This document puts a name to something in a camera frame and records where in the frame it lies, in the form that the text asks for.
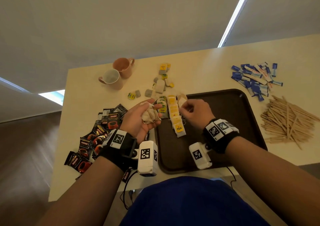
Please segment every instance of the pink mug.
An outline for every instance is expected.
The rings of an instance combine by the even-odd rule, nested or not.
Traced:
[[[118,58],[112,64],[115,70],[118,70],[121,77],[126,79],[132,74],[132,65],[134,64],[134,58]]]
[[[123,87],[123,82],[120,77],[120,74],[115,69],[110,69],[106,71],[102,77],[98,78],[99,82],[109,85],[115,90],[120,90]]]

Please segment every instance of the pile of wooden stirrers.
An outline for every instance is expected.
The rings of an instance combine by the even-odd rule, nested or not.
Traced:
[[[300,143],[313,137],[310,132],[314,129],[314,122],[320,121],[315,115],[286,101],[282,96],[272,96],[268,109],[261,114],[264,124],[262,127],[267,134],[273,135],[267,138],[269,143],[295,142],[301,149]]]

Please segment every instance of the table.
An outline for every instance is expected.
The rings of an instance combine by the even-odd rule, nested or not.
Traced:
[[[277,81],[283,87],[274,85],[273,94],[294,103],[306,111],[320,116],[320,35],[309,35],[282,40],[257,42],[245,45],[199,50],[187,53],[172,54],[135,61],[133,75],[124,80],[122,90],[110,90],[98,82],[98,77],[112,64],[70,69],[68,72],[65,98],[59,127],[58,146],[55,154],[53,176],[50,185],[49,201],[57,200],[79,176],[78,172],[64,165],[69,151],[77,151],[79,138],[93,127],[98,112],[103,108],[116,107],[119,103],[127,109],[147,99],[143,96],[146,89],[151,89],[154,77],[157,76],[159,64],[171,63],[168,75],[175,83],[174,88],[167,88],[166,95],[183,92],[185,94],[201,93],[214,90],[240,89],[249,99],[257,119],[262,124],[260,114],[265,110],[266,101],[258,102],[250,97],[247,90],[231,79],[232,65],[245,63],[277,62]],[[142,96],[129,100],[130,91],[140,90]],[[300,150],[294,143],[268,144],[268,150],[295,165],[320,162],[320,126],[316,124],[315,137],[302,145]],[[260,127],[263,137],[268,137]],[[231,175],[227,168],[194,171],[184,174],[167,175],[162,171],[155,177],[135,175],[131,178],[127,190],[144,188],[160,181],[190,175],[213,178]],[[122,182],[118,191],[122,191]]]

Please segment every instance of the brown tray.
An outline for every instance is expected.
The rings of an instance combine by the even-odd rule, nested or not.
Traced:
[[[187,95],[188,99],[203,99],[208,102],[217,118],[226,119],[239,129],[242,137],[267,150],[257,121],[251,110],[247,96],[238,89],[220,90]],[[189,151],[189,145],[204,143],[202,131],[197,131],[186,121],[186,135],[177,138],[169,119],[162,119],[156,128],[159,150],[159,167],[164,173],[177,174],[198,170]],[[224,154],[209,153],[211,168],[231,166]]]

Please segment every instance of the wooden floor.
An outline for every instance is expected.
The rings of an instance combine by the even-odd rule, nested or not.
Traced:
[[[48,203],[48,196],[60,115],[56,112],[0,124],[0,225],[34,225],[52,204]],[[302,168],[320,178],[320,164]],[[229,183],[233,177],[223,179]],[[240,176],[233,186],[271,225],[286,225]],[[104,225],[119,225],[125,216],[120,194]]]

